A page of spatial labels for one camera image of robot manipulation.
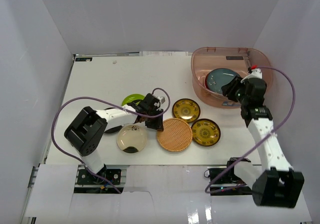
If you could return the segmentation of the blue floral ceramic plate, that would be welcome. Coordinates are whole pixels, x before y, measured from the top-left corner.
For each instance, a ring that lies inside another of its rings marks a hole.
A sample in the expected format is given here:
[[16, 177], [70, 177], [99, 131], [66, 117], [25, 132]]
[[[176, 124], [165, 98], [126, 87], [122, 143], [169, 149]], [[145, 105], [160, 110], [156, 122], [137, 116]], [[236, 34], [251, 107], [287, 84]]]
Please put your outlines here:
[[222, 94], [222, 86], [230, 83], [234, 77], [239, 76], [238, 73], [228, 68], [217, 68], [209, 73], [214, 81], [214, 87], [209, 90], [216, 94]]

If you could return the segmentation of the red and teal plate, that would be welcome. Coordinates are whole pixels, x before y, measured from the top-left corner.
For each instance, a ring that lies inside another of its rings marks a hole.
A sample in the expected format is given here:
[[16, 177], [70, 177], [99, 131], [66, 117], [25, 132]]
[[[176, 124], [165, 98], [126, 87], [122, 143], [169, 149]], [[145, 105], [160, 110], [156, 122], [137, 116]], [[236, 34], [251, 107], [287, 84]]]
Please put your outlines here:
[[205, 76], [204, 86], [205, 86], [207, 89], [209, 89], [209, 90], [212, 90], [212, 88], [215, 86], [214, 80], [213, 80], [212, 75], [211, 75], [210, 73], [208, 73], [208, 74]]

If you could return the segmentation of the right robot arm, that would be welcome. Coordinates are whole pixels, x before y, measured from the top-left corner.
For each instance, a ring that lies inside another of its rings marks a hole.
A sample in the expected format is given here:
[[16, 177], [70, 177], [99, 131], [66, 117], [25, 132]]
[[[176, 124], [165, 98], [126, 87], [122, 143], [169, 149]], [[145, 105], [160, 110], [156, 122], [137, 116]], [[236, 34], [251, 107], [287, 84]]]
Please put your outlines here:
[[246, 158], [238, 158], [225, 176], [233, 184], [242, 180], [257, 206], [293, 209], [305, 179], [300, 171], [294, 171], [280, 147], [272, 114], [264, 105], [266, 89], [266, 82], [259, 77], [239, 76], [221, 88], [225, 97], [240, 103], [241, 117], [258, 145], [261, 161], [258, 171]]

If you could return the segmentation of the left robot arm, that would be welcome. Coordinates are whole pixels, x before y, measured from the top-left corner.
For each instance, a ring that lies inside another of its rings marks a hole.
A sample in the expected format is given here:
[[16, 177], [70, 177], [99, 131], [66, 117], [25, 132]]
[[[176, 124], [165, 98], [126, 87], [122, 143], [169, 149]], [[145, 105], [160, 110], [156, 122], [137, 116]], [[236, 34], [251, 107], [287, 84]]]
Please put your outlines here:
[[149, 129], [163, 131], [162, 104], [164, 96], [148, 93], [144, 99], [129, 102], [120, 108], [109, 107], [94, 110], [84, 107], [64, 132], [64, 137], [77, 150], [81, 160], [89, 168], [88, 177], [99, 184], [105, 180], [105, 165], [97, 151], [105, 133], [112, 133], [125, 125], [145, 123]]

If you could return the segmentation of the pink translucent plastic bin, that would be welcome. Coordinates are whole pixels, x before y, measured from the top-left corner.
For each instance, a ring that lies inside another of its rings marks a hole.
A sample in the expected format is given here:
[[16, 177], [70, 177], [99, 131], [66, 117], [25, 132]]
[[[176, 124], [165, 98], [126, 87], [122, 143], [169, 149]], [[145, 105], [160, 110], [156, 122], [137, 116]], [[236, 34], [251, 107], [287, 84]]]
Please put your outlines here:
[[248, 47], [201, 47], [191, 56], [192, 86], [197, 97], [205, 104], [221, 109], [238, 109], [239, 103], [228, 100], [220, 93], [208, 89], [207, 75], [219, 68], [230, 69], [241, 77], [248, 75], [248, 68], [270, 67], [266, 55]]

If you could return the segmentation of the green glossy plate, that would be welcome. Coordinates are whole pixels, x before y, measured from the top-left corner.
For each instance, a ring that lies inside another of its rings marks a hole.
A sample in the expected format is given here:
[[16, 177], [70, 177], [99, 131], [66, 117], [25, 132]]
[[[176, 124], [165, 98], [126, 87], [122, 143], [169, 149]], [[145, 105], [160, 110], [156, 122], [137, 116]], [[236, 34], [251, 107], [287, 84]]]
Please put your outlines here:
[[121, 105], [124, 106], [124, 105], [127, 105], [128, 103], [131, 103], [134, 101], [139, 101], [139, 100], [141, 101], [144, 98], [145, 98], [145, 96], [142, 94], [138, 94], [138, 93], [130, 94], [123, 99]]

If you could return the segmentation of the woven bamboo plate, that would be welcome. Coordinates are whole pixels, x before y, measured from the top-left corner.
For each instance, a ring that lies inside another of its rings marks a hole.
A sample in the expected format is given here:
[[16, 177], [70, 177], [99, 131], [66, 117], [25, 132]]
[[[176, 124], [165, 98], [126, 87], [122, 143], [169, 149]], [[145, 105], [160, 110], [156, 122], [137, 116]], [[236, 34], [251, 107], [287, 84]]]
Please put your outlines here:
[[157, 131], [156, 139], [166, 151], [182, 152], [189, 147], [193, 140], [192, 129], [182, 119], [169, 118], [163, 121], [163, 131]]

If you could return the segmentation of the cream ceramic plate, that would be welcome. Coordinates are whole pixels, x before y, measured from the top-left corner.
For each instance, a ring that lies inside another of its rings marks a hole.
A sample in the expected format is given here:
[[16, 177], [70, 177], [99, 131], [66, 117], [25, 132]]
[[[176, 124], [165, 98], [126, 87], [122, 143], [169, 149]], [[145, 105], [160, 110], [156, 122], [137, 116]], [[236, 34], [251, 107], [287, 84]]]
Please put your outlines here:
[[148, 133], [142, 126], [130, 124], [124, 126], [117, 135], [117, 146], [125, 153], [134, 154], [145, 148]]

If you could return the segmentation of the yellow patterned plate upper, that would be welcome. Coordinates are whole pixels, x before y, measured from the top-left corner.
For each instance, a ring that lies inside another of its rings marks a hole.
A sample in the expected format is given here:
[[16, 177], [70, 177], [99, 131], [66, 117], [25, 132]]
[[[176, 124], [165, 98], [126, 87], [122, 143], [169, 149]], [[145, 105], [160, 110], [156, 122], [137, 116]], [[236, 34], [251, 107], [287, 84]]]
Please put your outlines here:
[[188, 124], [195, 122], [201, 115], [201, 109], [197, 102], [189, 98], [177, 100], [172, 106], [174, 118], [182, 119]]

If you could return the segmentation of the yellow patterned plate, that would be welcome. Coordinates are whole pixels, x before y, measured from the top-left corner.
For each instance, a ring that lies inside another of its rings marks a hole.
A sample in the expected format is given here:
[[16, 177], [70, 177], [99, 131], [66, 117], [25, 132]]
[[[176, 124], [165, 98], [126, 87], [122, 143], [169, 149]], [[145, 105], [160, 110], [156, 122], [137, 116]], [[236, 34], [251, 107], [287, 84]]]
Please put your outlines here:
[[221, 138], [220, 127], [214, 121], [207, 118], [195, 121], [191, 126], [191, 130], [193, 141], [203, 147], [214, 146]]
[[177, 100], [172, 106], [174, 118], [182, 119], [188, 124], [195, 122], [201, 115], [201, 109], [197, 102], [189, 98]]

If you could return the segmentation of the black plate right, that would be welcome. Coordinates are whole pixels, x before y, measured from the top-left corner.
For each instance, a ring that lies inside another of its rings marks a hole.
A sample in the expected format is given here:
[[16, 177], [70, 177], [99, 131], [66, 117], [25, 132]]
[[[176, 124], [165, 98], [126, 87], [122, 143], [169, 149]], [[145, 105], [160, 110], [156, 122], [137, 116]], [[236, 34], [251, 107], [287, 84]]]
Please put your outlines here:
[[114, 107], [108, 107], [105, 109], [105, 114], [107, 126], [104, 133], [109, 135], [119, 132], [125, 124], [125, 112]]

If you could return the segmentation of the yellow patterned plate lower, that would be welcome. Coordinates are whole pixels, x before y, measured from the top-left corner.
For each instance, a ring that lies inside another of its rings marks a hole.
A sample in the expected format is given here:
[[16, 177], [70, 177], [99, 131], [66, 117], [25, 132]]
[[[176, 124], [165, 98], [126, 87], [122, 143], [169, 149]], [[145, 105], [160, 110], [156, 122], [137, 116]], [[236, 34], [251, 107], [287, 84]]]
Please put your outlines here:
[[220, 127], [214, 121], [207, 118], [195, 121], [191, 126], [191, 130], [193, 141], [203, 147], [214, 146], [221, 138]]

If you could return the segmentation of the black label sticker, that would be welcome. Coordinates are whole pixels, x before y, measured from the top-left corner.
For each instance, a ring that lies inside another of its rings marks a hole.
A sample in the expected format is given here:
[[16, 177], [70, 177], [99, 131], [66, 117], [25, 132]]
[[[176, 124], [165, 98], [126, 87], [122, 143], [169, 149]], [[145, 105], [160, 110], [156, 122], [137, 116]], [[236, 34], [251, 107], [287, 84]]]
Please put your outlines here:
[[91, 62], [92, 61], [92, 57], [76, 57], [75, 58], [75, 62]]

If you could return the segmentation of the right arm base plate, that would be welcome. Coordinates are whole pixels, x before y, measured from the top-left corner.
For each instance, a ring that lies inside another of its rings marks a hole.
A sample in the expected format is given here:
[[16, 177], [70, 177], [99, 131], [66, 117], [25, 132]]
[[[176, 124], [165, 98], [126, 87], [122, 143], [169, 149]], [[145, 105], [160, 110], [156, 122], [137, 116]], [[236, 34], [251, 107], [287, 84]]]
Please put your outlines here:
[[[218, 166], [208, 168], [203, 176], [210, 181], [213, 180], [218, 174], [220, 174], [226, 167]], [[233, 174], [225, 174], [218, 179], [213, 185], [210, 186], [210, 191], [220, 190], [217, 193], [211, 193], [211, 196], [251, 196], [252, 190], [246, 186], [240, 186], [244, 182]], [[226, 190], [228, 187], [240, 186], [239, 188], [233, 188], [232, 190]]]

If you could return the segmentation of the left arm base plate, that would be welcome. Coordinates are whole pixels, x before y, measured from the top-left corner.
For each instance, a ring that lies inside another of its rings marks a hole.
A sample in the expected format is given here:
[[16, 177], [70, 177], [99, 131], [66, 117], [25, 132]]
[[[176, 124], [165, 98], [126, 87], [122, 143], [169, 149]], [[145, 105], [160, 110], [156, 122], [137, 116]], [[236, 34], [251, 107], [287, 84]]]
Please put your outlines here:
[[[103, 169], [98, 174], [109, 180], [122, 193], [124, 187], [122, 183], [122, 170], [118, 168]], [[77, 172], [74, 185], [75, 194], [119, 194], [107, 181], [90, 174], [85, 168]]]

